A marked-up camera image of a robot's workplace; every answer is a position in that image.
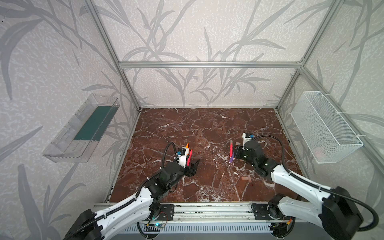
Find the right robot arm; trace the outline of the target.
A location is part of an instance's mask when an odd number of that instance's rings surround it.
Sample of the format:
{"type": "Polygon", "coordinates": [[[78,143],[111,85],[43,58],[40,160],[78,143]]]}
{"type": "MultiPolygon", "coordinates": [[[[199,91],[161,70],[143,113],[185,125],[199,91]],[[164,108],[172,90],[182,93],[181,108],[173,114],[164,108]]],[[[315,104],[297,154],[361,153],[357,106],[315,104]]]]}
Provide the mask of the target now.
{"type": "Polygon", "coordinates": [[[231,144],[230,160],[242,160],[250,164],[259,176],[298,195],[297,199],[292,199],[277,194],[268,202],[266,212],[270,218],[290,218],[290,221],[281,226],[270,227],[277,239],[283,239],[292,231],[288,225],[293,225],[296,219],[322,228],[335,240],[350,240],[357,232],[377,227],[379,215],[371,206],[351,197],[344,188],[333,189],[290,170],[285,161],[285,145],[275,136],[271,138],[281,145],[281,161],[266,157],[258,142],[260,138],[251,133],[243,133],[241,145],[231,144]]]}

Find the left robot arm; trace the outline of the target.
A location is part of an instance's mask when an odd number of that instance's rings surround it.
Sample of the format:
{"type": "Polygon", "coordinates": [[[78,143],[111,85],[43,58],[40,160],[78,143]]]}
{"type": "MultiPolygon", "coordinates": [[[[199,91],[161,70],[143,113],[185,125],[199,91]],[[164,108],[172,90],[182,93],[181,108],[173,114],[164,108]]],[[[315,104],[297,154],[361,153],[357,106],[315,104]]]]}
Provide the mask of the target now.
{"type": "Polygon", "coordinates": [[[103,210],[92,212],[88,209],[81,213],[64,239],[109,240],[126,227],[157,215],[162,199],[184,176],[194,176],[199,163],[182,167],[177,162],[169,162],[144,181],[135,194],[103,210]]]}

